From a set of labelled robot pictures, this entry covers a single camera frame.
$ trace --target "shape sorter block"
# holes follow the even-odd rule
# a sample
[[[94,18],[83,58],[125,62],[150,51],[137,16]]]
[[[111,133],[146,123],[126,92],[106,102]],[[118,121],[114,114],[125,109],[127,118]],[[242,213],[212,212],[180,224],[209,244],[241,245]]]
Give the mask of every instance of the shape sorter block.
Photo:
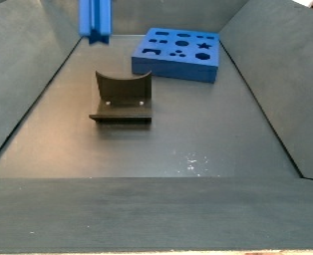
[[[218,63],[214,33],[150,28],[131,54],[131,72],[213,83]]]

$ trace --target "bin floor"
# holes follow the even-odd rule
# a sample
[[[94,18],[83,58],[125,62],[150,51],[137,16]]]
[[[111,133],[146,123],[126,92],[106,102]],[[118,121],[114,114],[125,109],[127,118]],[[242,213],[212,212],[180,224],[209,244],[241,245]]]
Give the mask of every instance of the bin floor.
[[[94,71],[130,77],[141,38],[82,40],[0,153],[0,178],[297,177],[222,49],[214,84],[153,77],[149,125],[89,119]]]

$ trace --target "curved holder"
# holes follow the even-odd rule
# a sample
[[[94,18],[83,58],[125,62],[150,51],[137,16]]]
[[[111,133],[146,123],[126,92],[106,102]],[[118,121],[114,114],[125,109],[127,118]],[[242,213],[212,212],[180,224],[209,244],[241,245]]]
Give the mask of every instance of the curved holder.
[[[97,113],[89,115],[99,121],[152,120],[152,73],[130,78],[114,79],[95,72],[99,91]]]

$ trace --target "star-shaped hole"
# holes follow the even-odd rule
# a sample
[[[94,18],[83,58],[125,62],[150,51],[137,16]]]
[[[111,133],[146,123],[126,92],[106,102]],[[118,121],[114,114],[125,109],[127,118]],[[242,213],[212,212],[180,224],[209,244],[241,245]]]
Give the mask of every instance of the star-shaped hole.
[[[198,49],[209,49],[209,47],[212,47],[210,45],[202,43],[202,44],[196,44],[198,46]]]

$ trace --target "circular hole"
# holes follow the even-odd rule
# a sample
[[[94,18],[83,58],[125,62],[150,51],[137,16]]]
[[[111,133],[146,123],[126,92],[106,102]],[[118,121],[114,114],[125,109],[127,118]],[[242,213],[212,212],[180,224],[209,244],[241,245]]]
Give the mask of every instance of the circular hole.
[[[200,60],[208,60],[209,59],[209,55],[205,53],[196,53],[194,57]]]
[[[188,42],[186,41],[176,41],[174,44],[178,46],[186,46]]]

